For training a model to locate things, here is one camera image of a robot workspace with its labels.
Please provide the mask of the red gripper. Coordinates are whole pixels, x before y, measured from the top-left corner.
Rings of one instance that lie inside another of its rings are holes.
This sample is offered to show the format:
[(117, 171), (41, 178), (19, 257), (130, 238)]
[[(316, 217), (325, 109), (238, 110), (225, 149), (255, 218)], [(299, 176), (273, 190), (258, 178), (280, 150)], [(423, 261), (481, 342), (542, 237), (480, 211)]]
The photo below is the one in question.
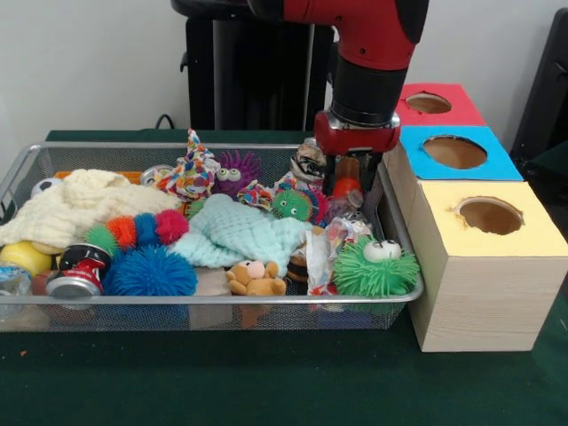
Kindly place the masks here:
[(374, 183), (376, 170), (381, 162), (381, 154), (390, 151), (398, 142), (400, 118), (395, 113), (390, 122), (379, 128), (365, 128), (342, 122), (331, 111), (316, 114), (314, 136), (319, 148), (326, 155), (326, 169), (322, 192), (331, 195), (335, 185), (337, 155), (371, 152), (362, 159), (361, 185), (365, 192)]

